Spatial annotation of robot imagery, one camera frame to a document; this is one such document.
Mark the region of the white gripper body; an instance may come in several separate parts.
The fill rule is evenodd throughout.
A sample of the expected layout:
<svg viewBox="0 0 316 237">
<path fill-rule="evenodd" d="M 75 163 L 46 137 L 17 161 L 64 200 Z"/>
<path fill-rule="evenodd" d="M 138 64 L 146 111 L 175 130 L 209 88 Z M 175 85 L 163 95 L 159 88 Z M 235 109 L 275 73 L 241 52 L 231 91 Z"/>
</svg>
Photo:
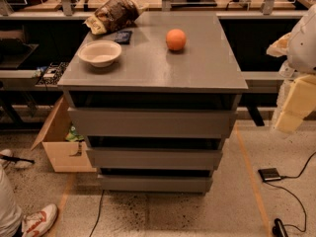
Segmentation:
<svg viewBox="0 0 316 237">
<path fill-rule="evenodd" d="M 316 107 L 316 77 L 303 74 L 291 80 L 294 69 L 285 61 L 279 74 L 285 78 L 277 98 L 278 122 L 302 122 Z"/>
</svg>

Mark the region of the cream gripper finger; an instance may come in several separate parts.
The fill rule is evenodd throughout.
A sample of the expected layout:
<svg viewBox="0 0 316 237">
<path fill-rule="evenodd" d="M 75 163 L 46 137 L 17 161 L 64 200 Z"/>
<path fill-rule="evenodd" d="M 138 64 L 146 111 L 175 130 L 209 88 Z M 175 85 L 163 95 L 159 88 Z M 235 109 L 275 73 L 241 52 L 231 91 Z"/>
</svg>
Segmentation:
<svg viewBox="0 0 316 237">
<path fill-rule="evenodd" d="M 281 57 L 287 55 L 289 37 L 290 33 L 287 33 L 280 37 L 278 40 L 276 40 L 273 44 L 271 44 L 268 47 L 266 54 L 274 57 Z"/>
<path fill-rule="evenodd" d="M 293 133 L 316 110 L 316 76 L 305 74 L 284 80 L 280 86 L 274 113 L 274 132 Z"/>
</svg>

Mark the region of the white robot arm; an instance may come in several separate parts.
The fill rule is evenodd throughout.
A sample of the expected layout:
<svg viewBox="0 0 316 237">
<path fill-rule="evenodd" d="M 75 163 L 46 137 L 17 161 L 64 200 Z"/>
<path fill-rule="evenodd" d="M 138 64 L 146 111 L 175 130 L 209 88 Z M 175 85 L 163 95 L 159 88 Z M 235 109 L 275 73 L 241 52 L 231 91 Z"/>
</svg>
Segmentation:
<svg viewBox="0 0 316 237">
<path fill-rule="evenodd" d="M 271 44 L 270 56 L 285 56 L 278 73 L 284 78 L 276 100 L 272 133 L 287 137 L 316 110 L 316 5 L 290 33 Z"/>
</svg>

